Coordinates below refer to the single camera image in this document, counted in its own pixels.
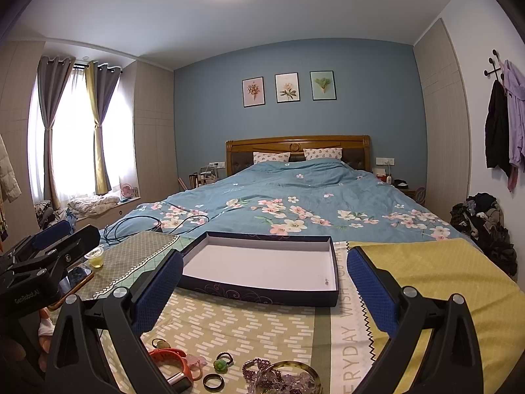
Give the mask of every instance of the beige coat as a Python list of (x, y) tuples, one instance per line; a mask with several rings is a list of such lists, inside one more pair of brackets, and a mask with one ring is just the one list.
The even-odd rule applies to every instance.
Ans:
[(20, 194), (20, 188), (15, 178), (15, 172), (12, 170), (9, 156), (5, 149), (4, 141), (0, 135), (0, 205), (2, 201), (9, 200), (9, 202), (15, 201)]

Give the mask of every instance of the wooden headboard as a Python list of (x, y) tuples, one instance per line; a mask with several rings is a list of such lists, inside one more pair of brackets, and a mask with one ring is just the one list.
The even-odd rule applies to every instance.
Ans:
[(363, 136), (290, 136), (281, 138), (245, 139), (226, 142), (228, 176), (254, 164), (254, 152), (290, 152), (290, 161), (304, 161), (304, 148), (343, 148), (342, 160), (350, 167), (371, 171), (370, 137)]

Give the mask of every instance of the flower bouquet artwork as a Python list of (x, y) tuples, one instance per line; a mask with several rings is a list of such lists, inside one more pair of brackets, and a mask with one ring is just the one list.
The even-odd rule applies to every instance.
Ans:
[(242, 81), (244, 107), (264, 105), (264, 81), (262, 77)]
[(277, 102), (298, 102), (301, 100), (299, 96), (299, 78), (297, 72), (276, 75), (275, 87), (277, 91)]
[(335, 96), (335, 83), (333, 71), (312, 71), (312, 96), (314, 101), (337, 99)]

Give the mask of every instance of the silver bolt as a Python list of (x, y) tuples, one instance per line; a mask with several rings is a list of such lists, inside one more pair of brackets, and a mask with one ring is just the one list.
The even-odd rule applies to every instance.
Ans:
[(122, 296), (125, 296), (126, 293), (128, 293), (128, 290), (125, 287), (117, 287), (113, 291), (113, 296), (116, 298), (121, 298)]
[(66, 298), (66, 304), (71, 305), (74, 304), (77, 301), (77, 295), (69, 295)]
[(408, 296), (409, 298), (415, 298), (417, 296), (417, 290), (414, 289), (412, 286), (407, 286), (403, 289), (403, 293), (405, 296)]
[(465, 303), (465, 298), (458, 293), (454, 294), (454, 296), (452, 297), (452, 300), (458, 305), (462, 305)]

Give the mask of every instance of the phone screen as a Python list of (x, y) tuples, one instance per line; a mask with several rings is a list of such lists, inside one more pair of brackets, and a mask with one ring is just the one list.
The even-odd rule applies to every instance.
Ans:
[(60, 296), (66, 296), (68, 292), (78, 286), (87, 276), (91, 274), (91, 272), (92, 271), (90, 269), (81, 266), (75, 267), (68, 271), (67, 276), (58, 283)]

